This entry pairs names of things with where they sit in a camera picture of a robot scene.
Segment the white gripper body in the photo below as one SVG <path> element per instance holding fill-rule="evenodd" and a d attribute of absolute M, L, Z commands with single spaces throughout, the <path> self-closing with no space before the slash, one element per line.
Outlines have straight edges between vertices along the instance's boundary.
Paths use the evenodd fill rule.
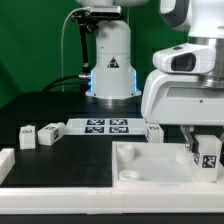
<path fill-rule="evenodd" d="M 224 126 L 224 90 L 203 88 L 198 75 L 147 77 L 141 114 L 149 124 Z"/>

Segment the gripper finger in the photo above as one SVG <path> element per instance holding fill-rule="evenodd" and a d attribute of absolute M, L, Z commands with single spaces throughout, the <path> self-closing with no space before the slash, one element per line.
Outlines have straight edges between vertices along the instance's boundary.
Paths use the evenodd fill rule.
<path fill-rule="evenodd" d="M 194 127 L 191 125 L 181 125 L 180 130 L 185 138 L 185 148 L 191 153 L 196 152 L 196 141 L 193 137 Z"/>
<path fill-rule="evenodd" d="M 219 139 L 218 140 L 218 149 L 222 150 L 223 145 L 224 145 L 224 126 L 221 128 L 221 134 L 218 139 Z"/>

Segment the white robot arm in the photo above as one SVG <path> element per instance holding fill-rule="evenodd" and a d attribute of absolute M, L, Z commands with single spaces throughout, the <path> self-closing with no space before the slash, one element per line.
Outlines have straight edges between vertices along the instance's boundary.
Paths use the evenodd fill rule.
<path fill-rule="evenodd" d="M 178 125 L 194 151 L 196 126 L 224 126 L 224 0 L 157 0 L 143 23 L 142 97 L 149 124 Z"/>

